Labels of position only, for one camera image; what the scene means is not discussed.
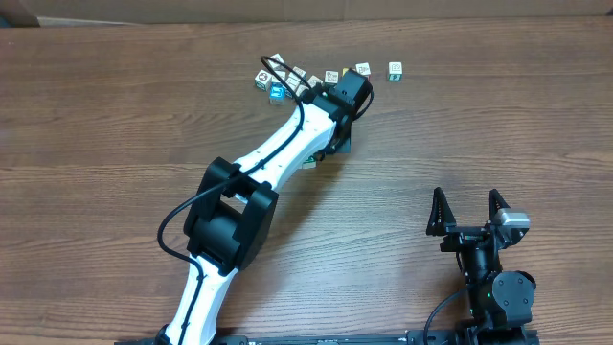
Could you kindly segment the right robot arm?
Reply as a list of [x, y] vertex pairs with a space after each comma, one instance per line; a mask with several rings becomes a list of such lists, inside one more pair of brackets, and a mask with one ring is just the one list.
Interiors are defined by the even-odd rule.
[[499, 252], [518, 244], [530, 229], [528, 214], [512, 208], [492, 189], [488, 196], [489, 218], [482, 226], [459, 226], [443, 190], [433, 191], [426, 234], [441, 237], [442, 252], [453, 253], [465, 278], [465, 287], [449, 295], [432, 310], [422, 332], [430, 340], [435, 316], [449, 303], [466, 296], [471, 317], [456, 323], [445, 340], [451, 344], [537, 344], [536, 331], [526, 325], [533, 320], [536, 282], [525, 271], [505, 271]]

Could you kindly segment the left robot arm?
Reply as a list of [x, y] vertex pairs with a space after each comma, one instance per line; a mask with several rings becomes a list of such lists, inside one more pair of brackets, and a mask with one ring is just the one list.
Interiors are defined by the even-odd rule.
[[187, 211], [188, 279], [157, 344], [210, 344], [228, 288], [266, 240], [283, 184], [309, 157], [324, 158], [351, 141], [352, 123], [374, 98], [369, 79], [350, 70], [335, 85], [304, 90], [289, 119], [262, 145], [229, 162], [216, 158]]

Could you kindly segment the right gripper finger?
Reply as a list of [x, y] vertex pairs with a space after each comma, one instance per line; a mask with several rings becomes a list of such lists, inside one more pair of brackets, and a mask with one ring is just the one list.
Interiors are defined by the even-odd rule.
[[426, 234], [429, 236], [445, 236], [450, 228], [456, 225], [455, 217], [448, 205], [443, 189], [437, 187], [433, 192], [432, 209]]
[[488, 202], [489, 221], [491, 223], [504, 223], [510, 206], [497, 189], [489, 191]]

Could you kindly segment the white block green side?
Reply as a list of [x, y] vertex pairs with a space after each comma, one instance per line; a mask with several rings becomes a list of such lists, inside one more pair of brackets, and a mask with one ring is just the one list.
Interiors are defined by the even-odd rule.
[[306, 161], [303, 162], [301, 168], [302, 169], [314, 169], [317, 165], [317, 161], [313, 156], [310, 156]]

